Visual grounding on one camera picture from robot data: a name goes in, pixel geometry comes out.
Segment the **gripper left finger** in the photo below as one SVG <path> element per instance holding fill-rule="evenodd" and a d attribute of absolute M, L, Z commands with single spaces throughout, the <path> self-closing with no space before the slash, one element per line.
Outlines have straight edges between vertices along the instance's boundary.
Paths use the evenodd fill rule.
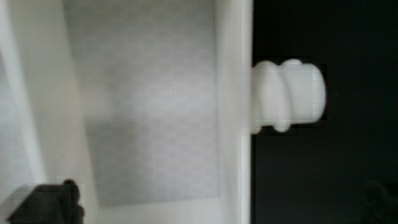
<path fill-rule="evenodd" d="M 75 181 L 41 184 L 6 221 L 9 224 L 84 224 L 86 210 L 80 205 L 80 189 Z"/>

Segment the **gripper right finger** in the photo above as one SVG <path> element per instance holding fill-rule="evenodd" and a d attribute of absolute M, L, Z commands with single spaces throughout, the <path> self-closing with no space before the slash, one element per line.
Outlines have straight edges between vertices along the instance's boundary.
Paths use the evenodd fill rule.
<path fill-rule="evenodd" d="M 398 183 L 366 183 L 361 224 L 398 224 Z"/>

